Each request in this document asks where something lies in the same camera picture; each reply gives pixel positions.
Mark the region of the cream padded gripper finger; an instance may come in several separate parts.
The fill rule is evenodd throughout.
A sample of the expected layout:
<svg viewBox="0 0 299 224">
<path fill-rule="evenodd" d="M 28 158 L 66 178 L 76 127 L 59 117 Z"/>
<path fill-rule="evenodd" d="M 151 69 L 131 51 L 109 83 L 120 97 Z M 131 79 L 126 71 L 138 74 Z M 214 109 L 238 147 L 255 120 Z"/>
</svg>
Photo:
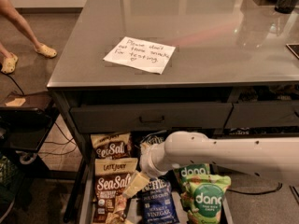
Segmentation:
<svg viewBox="0 0 299 224">
<path fill-rule="evenodd" d="M 126 186 L 122 195 L 125 198 L 132 198 L 140 190 L 146 187 L 149 182 L 150 182 L 150 178 L 146 174 L 135 171 L 131 176 L 130 182 Z"/>
</svg>

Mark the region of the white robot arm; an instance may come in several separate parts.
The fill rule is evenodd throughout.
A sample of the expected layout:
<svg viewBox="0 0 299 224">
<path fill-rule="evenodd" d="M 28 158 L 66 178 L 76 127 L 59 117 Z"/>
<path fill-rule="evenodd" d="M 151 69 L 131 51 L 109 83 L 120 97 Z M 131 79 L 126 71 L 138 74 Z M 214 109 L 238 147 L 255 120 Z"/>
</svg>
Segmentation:
<svg viewBox="0 0 299 224">
<path fill-rule="evenodd" d="M 141 171 L 149 177 L 190 164 L 220 167 L 299 186 L 299 138 L 210 139 L 202 133 L 174 132 L 142 152 Z"/>
</svg>

